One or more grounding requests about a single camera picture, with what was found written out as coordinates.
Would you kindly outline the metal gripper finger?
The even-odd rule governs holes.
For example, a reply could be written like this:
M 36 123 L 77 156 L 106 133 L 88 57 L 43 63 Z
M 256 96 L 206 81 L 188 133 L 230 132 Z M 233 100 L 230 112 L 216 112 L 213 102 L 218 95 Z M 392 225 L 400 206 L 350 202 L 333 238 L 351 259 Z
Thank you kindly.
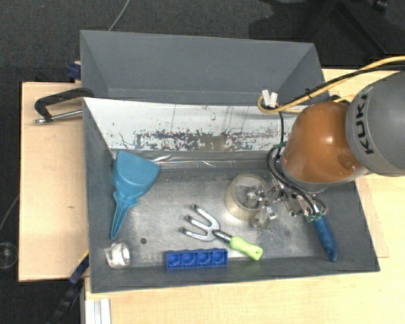
M 250 220 L 251 226 L 266 229 L 277 219 L 277 211 L 273 206 L 262 207 Z
M 272 203 L 263 188 L 251 187 L 245 191 L 244 206 L 247 209 L 262 209 L 271 207 Z

